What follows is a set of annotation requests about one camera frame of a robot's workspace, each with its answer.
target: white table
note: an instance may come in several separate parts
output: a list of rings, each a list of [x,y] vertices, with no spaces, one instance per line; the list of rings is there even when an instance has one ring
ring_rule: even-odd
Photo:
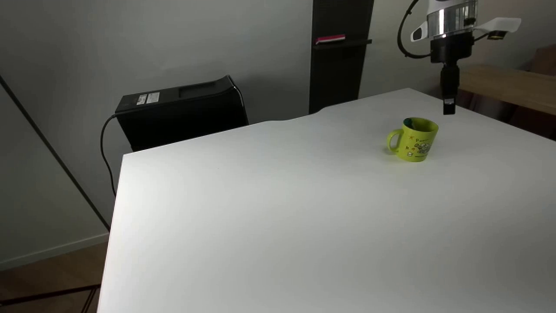
[[[410,89],[127,154],[98,312],[555,312],[555,161]]]

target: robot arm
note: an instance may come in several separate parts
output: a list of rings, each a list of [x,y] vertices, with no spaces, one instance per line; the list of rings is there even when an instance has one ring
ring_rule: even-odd
[[[477,26],[478,0],[429,0],[427,20],[413,33],[411,41],[432,38],[430,54],[414,55],[408,52],[401,41],[401,30],[405,19],[419,0],[413,0],[407,10],[399,31],[398,46],[406,57],[425,58],[432,63],[444,65],[440,73],[440,86],[444,100],[444,115],[455,113],[455,99],[459,87],[458,60],[471,56],[476,39],[474,30],[488,34],[490,40],[501,40],[508,32],[516,32],[521,25],[520,18],[497,17]]]

